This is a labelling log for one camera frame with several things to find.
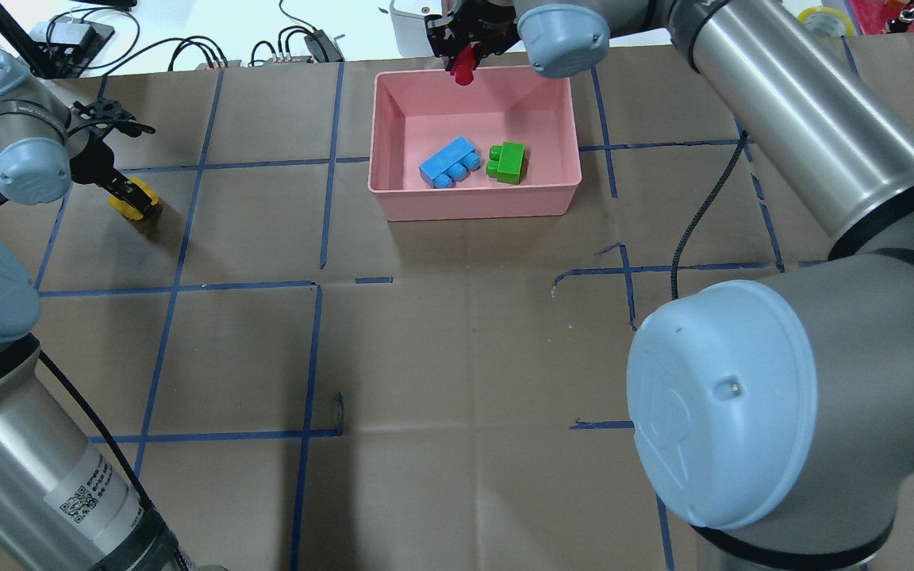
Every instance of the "red object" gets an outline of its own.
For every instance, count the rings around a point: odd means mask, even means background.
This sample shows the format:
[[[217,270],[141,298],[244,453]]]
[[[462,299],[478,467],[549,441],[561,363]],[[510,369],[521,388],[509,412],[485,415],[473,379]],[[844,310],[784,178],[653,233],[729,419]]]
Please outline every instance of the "red object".
[[[470,86],[474,81],[474,69],[478,67],[478,59],[474,57],[474,44],[468,44],[454,58],[454,66],[450,68],[450,75],[454,76],[458,86]]]
[[[907,7],[902,0],[849,0],[852,12],[859,22],[859,28],[864,35],[884,32],[884,24],[898,17],[898,14]],[[914,32],[914,22],[909,26],[909,32]]]

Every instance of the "yellow object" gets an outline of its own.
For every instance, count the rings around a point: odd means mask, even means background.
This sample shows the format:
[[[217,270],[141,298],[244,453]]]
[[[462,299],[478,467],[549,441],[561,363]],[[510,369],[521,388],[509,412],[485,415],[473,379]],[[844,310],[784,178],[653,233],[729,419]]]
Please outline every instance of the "yellow object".
[[[815,6],[799,13],[799,21],[817,36],[855,36],[855,25],[845,12]]]
[[[150,205],[157,206],[157,203],[160,202],[160,197],[157,196],[157,192],[153,191],[153,188],[150,188],[149,184],[139,180],[137,177],[129,177],[129,180],[143,189],[143,192],[150,197]],[[112,209],[116,209],[118,213],[122,214],[123,218],[126,218],[126,220],[143,220],[142,213],[139,213],[139,211],[132,206],[126,205],[126,203],[113,196],[108,197],[108,203],[112,206]]]

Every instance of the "white surface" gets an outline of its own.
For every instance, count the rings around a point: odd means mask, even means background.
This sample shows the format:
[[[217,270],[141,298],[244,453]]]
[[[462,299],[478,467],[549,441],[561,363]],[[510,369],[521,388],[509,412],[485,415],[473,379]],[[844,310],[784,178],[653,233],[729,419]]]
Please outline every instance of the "white surface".
[[[25,30],[33,28],[39,21],[47,21],[53,15],[67,10],[94,7],[70,0],[1,0],[19,25]],[[789,10],[799,14],[806,7],[816,6],[815,0],[784,0]],[[419,3],[405,0],[397,3],[399,10],[420,11],[416,4],[438,11],[439,0],[427,0]],[[393,26],[389,14],[380,11],[388,10],[389,0],[328,0],[321,2],[304,2],[286,0],[284,9],[290,14],[313,23],[325,30],[327,36],[344,35],[338,40],[341,53],[348,60],[396,59],[402,57],[397,48]],[[277,0],[236,0],[236,2],[219,2],[218,0],[139,0],[139,5],[132,11],[142,25],[142,33],[136,50],[162,40],[164,37],[203,35],[213,37],[225,50],[229,59],[249,61],[250,51],[258,40],[269,40],[276,44],[277,32],[293,22],[277,10]],[[99,21],[115,26],[116,35],[105,46],[105,50],[94,61],[94,65],[108,63],[126,51],[133,40],[135,26],[126,17],[113,12],[98,12],[90,16],[92,21]],[[638,35],[617,37],[613,46],[648,46],[649,44],[668,44],[670,38],[664,29],[651,30]],[[6,46],[0,35],[0,44]],[[119,70],[119,75],[128,73],[148,73],[167,69],[171,51],[176,43],[171,42],[153,48],[148,53],[137,57]],[[304,43],[296,36],[293,40],[295,53],[305,51]],[[518,44],[511,51],[523,51]],[[269,57],[266,48],[260,48],[260,57]],[[185,51],[175,69],[194,69],[203,62],[196,48]],[[90,70],[85,75],[100,75],[104,69]]]

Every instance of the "toy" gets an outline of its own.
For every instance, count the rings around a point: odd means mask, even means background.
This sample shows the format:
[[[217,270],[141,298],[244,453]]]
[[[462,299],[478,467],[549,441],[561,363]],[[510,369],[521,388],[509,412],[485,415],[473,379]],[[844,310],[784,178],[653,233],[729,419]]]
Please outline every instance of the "toy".
[[[504,141],[489,149],[486,174],[501,183],[520,184],[524,169],[524,144]]]
[[[424,180],[435,188],[450,188],[454,181],[467,178],[468,171],[477,171],[482,159],[474,151],[474,145],[463,136],[457,137],[435,155],[429,156],[418,166]]]

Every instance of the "yellow tape roll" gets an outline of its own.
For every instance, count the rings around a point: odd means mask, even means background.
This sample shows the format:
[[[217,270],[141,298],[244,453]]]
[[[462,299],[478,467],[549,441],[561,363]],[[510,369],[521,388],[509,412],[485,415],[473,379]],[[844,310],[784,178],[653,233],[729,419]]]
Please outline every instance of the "yellow tape roll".
[[[799,21],[817,36],[855,36],[855,26],[852,25],[852,20],[844,12],[834,10],[834,8],[826,6],[806,8],[799,13]]]

